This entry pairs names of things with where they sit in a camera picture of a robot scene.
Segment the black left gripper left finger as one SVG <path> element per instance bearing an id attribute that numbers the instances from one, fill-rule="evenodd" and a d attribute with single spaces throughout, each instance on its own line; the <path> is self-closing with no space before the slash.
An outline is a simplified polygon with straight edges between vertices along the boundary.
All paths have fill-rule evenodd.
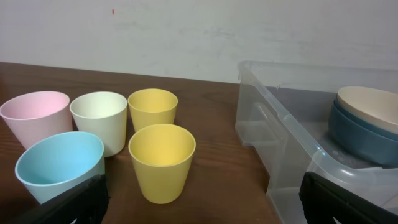
<path id="1" fill-rule="evenodd" d="M 95 175 L 41 204 L 12 222 L 14 224 L 97 223 L 109 204 L 106 176 Z"/>

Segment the dark blue bowl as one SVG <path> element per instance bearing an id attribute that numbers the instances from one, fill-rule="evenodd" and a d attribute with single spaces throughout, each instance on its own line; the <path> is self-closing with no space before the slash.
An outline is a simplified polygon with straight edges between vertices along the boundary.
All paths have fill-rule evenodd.
<path id="1" fill-rule="evenodd" d="M 397 141 L 370 131 L 352 121 L 335 105 L 331 107 L 328 129 L 346 151 L 369 162 L 397 166 Z"/>
<path id="2" fill-rule="evenodd" d="M 349 112 L 346 108 L 344 108 L 342 106 L 342 104 L 338 101 L 338 98 L 336 97 L 334 99 L 334 105 L 336 106 L 336 108 L 342 112 L 345 116 L 347 116 L 350 120 L 354 121 L 356 124 L 362 126 L 363 128 L 366 128 L 374 133 L 377 133 L 381 136 L 384 136 L 386 138 L 390 138 L 393 140 L 397 140 L 397 134 L 396 133 L 392 133 L 390 131 L 386 131 L 382 128 L 379 128 L 357 116 L 355 116 L 354 114 L 352 114 L 351 112 Z"/>

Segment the large beige bowl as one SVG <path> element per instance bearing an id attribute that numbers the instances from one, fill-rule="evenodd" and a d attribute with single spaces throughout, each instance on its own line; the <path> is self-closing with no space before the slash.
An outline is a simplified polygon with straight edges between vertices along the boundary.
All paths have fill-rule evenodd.
<path id="1" fill-rule="evenodd" d="M 346 86 L 338 90 L 337 99 L 352 115 L 397 134 L 397 93 L 363 86 Z"/>

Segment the clear plastic storage bin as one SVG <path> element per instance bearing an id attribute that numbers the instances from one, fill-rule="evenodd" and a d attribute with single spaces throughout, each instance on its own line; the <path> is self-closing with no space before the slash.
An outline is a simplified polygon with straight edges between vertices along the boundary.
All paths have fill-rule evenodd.
<path id="1" fill-rule="evenodd" d="M 397 91 L 395 70 L 242 61 L 235 130 L 257 151 L 270 181 L 266 190 L 282 223 L 305 223 L 299 198 L 315 172 L 371 203 L 397 212 L 397 168 L 346 152 L 329 135 L 337 91 L 366 86 Z"/>

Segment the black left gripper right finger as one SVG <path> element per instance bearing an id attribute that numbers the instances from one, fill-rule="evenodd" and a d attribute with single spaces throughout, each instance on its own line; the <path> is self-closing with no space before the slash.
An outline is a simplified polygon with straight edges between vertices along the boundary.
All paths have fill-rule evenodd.
<path id="1" fill-rule="evenodd" d="M 314 172 L 305 173 L 299 197 L 308 224 L 397 224 L 396 214 L 368 202 Z"/>

